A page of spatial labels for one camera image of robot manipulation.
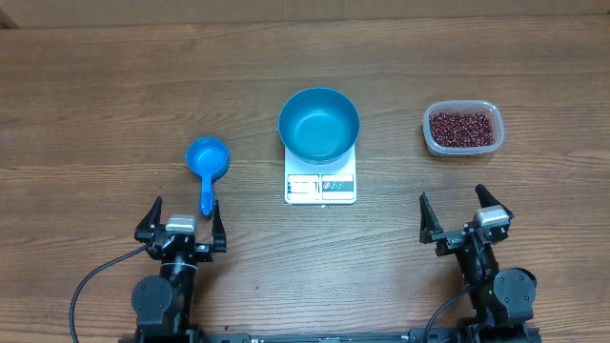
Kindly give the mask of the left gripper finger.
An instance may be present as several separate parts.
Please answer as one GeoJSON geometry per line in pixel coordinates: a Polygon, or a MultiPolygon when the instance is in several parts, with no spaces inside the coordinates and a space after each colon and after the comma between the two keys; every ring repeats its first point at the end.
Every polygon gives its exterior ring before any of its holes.
{"type": "Polygon", "coordinates": [[[227,236],[222,223],[218,200],[215,200],[213,204],[212,238],[212,252],[225,252],[227,250],[227,236]]]}
{"type": "Polygon", "coordinates": [[[160,225],[162,212],[162,198],[157,196],[151,209],[136,226],[134,239],[138,242],[150,242],[160,225]]]}

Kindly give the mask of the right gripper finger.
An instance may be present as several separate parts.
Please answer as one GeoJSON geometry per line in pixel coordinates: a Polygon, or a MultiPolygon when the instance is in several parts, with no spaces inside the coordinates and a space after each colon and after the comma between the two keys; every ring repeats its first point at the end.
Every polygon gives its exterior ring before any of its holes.
{"type": "Polygon", "coordinates": [[[490,208],[490,207],[494,207],[494,206],[501,206],[504,209],[504,211],[506,212],[506,214],[508,215],[508,217],[510,219],[513,219],[515,217],[515,215],[507,207],[505,207],[501,202],[499,202],[487,190],[487,188],[483,184],[476,185],[475,192],[476,192],[476,194],[478,196],[478,201],[479,201],[479,204],[480,204],[480,206],[482,208],[490,208]]]}
{"type": "Polygon", "coordinates": [[[421,215],[419,242],[423,244],[435,242],[437,241],[437,237],[443,233],[443,228],[441,227],[425,192],[419,197],[419,206],[421,215]]]}

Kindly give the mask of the red beans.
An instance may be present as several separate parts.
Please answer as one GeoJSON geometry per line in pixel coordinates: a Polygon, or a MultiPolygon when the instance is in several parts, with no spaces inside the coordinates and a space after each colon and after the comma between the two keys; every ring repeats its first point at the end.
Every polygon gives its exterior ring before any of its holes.
{"type": "Polygon", "coordinates": [[[490,119],[482,112],[439,112],[429,119],[433,140],[441,147],[474,148],[494,143],[490,119]]]}

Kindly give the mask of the blue plastic measuring scoop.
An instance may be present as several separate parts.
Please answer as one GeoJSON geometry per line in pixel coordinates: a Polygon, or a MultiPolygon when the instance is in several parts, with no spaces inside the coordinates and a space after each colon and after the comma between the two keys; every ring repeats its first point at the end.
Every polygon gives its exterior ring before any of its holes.
{"type": "Polygon", "coordinates": [[[227,146],[218,138],[204,136],[192,142],[185,153],[189,169],[201,178],[199,209],[204,216],[214,211],[214,182],[230,165],[227,146]]]}

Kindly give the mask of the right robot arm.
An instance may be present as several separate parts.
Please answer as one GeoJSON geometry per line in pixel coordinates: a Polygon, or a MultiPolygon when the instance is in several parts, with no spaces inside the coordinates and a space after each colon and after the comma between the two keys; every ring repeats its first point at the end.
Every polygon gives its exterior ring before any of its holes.
{"type": "Polygon", "coordinates": [[[429,319],[422,333],[424,342],[540,342],[537,329],[526,322],[534,317],[538,281],[523,268],[501,269],[493,245],[508,237],[514,214],[484,185],[476,186],[480,208],[461,230],[445,231],[427,196],[419,197],[420,233],[423,244],[434,243],[436,255],[454,255],[465,289],[454,295],[429,319]],[[461,318],[453,329],[435,330],[438,317],[467,295],[473,306],[471,317],[461,318]]]}

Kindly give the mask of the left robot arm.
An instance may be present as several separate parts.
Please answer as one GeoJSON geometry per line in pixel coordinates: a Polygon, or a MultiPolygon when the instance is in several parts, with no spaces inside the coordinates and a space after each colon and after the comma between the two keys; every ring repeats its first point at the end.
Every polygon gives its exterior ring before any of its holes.
{"type": "Polygon", "coordinates": [[[160,262],[159,274],[140,280],[132,291],[136,313],[134,342],[208,342],[203,329],[192,322],[193,297],[199,263],[213,260],[227,250],[227,238],[219,203],[213,204],[211,243],[197,241],[193,215],[175,214],[161,222],[158,197],[134,231],[134,239],[160,262]]]}

